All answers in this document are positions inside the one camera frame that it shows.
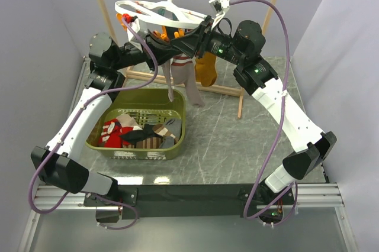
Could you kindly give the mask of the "taupe sock with striped cuff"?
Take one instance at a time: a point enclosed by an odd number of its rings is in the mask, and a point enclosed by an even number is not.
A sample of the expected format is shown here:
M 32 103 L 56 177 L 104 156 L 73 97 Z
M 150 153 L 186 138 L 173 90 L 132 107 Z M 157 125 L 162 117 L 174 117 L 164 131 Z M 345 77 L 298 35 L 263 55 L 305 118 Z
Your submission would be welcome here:
M 163 75 L 165 77 L 166 85 L 168 87 L 168 99 L 170 102 L 174 101 L 174 92 L 171 85 L 171 61 L 166 61 L 163 65 L 161 65 Z

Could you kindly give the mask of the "orange clothes clip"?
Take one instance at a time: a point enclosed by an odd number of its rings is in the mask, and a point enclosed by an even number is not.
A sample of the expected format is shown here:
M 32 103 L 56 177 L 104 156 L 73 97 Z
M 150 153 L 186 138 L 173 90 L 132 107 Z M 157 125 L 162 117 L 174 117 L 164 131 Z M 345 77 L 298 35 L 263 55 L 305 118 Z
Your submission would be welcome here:
M 179 28 L 177 31 L 174 32 L 175 38 L 180 38 L 180 37 L 183 37 L 184 35 L 185 35 L 185 30 L 181 28 Z
M 169 38 L 166 33 L 160 33 L 158 31 L 153 32 L 154 36 L 156 36 L 158 39 L 163 40 L 165 42 L 169 42 Z

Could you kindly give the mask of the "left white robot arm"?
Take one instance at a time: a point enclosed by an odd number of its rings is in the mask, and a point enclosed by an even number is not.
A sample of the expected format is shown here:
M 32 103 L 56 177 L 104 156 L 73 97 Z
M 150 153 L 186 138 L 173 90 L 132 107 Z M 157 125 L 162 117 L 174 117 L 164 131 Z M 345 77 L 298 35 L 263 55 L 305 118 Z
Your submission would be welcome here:
M 96 194 L 102 204 L 110 206 L 119 200 L 118 182 L 109 176 L 95 173 L 78 162 L 82 147 L 100 116 L 124 91 L 125 77 L 120 69 L 149 63 L 153 70 L 165 63 L 179 50 L 152 33 L 137 36 L 142 48 L 130 43 L 120 47 L 107 33 L 98 33 L 90 40 L 89 58 L 92 69 L 82 91 L 81 101 L 63 127 L 46 146 L 36 146 L 31 152 L 35 173 L 29 187 L 37 179 L 65 190 L 67 193 Z

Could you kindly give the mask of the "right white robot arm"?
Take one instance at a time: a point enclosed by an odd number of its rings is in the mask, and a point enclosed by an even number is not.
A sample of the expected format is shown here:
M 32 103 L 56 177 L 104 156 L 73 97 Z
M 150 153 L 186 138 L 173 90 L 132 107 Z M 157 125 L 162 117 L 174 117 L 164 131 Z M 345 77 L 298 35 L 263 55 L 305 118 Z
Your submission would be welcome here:
M 337 142 L 335 134 L 318 127 L 287 92 L 285 83 L 274 68 L 261 56 L 265 44 L 261 26 L 242 21 L 233 35 L 211 29 L 206 18 L 197 28 L 178 30 L 171 46 L 187 56 L 211 53 L 236 65 L 233 71 L 238 84 L 258 101 L 278 123 L 280 133 L 288 137 L 293 152 L 262 184 L 260 197 L 273 204 L 290 183 L 303 179 L 330 153 Z

